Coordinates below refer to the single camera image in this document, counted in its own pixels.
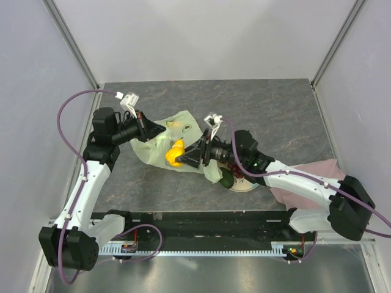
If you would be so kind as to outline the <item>green avocado print plastic bag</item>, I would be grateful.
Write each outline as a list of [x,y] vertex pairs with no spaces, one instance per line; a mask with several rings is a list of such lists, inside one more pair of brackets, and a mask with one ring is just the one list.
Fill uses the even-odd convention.
[[158,120],[156,123],[164,126],[166,130],[145,143],[137,139],[131,141],[133,151],[143,163],[176,172],[203,174],[212,183],[217,183],[222,179],[222,171],[215,161],[210,162],[206,167],[200,168],[188,165],[173,167],[166,161],[166,153],[177,140],[183,140],[185,146],[188,147],[202,135],[198,123],[189,111],[180,111],[169,118]]

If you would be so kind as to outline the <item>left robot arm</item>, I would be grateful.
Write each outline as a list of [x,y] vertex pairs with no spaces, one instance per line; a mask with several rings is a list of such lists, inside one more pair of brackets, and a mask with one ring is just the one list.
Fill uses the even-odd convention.
[[134,233],[130,212],[110,210],[92,224],[92,214],[101,189],[109,178],[120,155],[120,145],[132,140],[146,143],[166,128],[146,118],[125,112],[125,119],[110,107],[93,113],[93,131],[80,154],[80,174],[64,209],[51,227],[43,227],[38,235],[41,248],[51,267],[90,271],[98,251],[118,237],[127,240]]

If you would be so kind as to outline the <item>green avocado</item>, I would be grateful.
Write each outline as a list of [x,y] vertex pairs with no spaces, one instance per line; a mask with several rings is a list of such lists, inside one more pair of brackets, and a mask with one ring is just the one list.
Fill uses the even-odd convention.
[[219,180],[219,183],[226,189],[231,189],[235,183],[233,174],[230,170],[226,168],[220,168],[222,172],[222,178]]

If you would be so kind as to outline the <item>red grape bunch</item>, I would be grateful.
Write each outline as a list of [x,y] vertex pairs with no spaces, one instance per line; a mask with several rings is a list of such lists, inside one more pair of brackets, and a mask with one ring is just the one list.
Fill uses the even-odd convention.
[[229,163],[227,165],[227,167],[229,168],[231,174],[235,177],[235,178],[243,178],[244,175],[241,171],[241,169],[238,167],[237,164],[234,164],[234,163]]

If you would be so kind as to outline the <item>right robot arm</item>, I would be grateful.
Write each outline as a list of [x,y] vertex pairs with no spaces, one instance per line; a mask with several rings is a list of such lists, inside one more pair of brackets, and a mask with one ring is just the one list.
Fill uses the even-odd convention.
[[233,163],[250,183],[292,192],[316,203],[316,208],[288,210],[287,221],[279,226],[286,240],[320,230],[334,230],[349,240],[361,240],[375,204],[357,178],[346,175],[335,179],[301,172],[261,153],[257,147],[249,131],[235,131],[231,143],[227,143],[215,139],[207,129],[189,147],[177,140],[166,153],[166,160],[171,166],[194,168],[206,167],[212,160]]

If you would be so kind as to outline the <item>yellow pear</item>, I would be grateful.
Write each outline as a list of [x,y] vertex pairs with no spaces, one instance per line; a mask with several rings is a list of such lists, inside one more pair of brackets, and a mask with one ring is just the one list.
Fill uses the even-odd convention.
[[183,164],[181,162],[177,162],[177,158],[179,158],[183,154],[185,154],[185,143],[183,139],[179,139],[167,151],[165,158],[170,166],[181,167]]

